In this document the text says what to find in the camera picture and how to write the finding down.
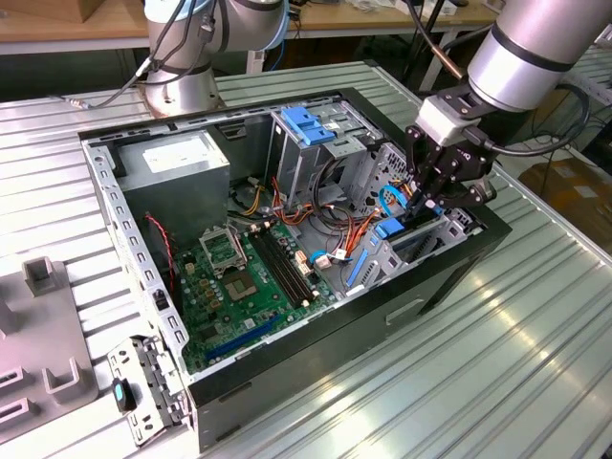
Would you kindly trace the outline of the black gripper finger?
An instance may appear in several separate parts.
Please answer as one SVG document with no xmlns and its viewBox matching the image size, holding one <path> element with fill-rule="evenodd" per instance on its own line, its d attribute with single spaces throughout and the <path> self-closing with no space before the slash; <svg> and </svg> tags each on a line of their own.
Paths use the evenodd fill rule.
<svg viewBox="0 0 612 459">
<path fill-rule="evenodd" d="M 467 187 L 455 187 L 450 194 L 426 198 L 425 206 L 437 214 L 455 208 L 482 207 L 497 197 L 497 191 L 489 180 L 477 180 Z"/>
<path fill-rule="evenodd" d="M 406 128 L 405 143 L 406 164 L 412 187 L 409 213 L 417 215 L 422 208 L 429 208 L 436 215 L 441 215 L 443 211 L 438 205 L 438 194 L 444 178 L 439 166 L 442 148 L 416 124 Z"/>
</svg>

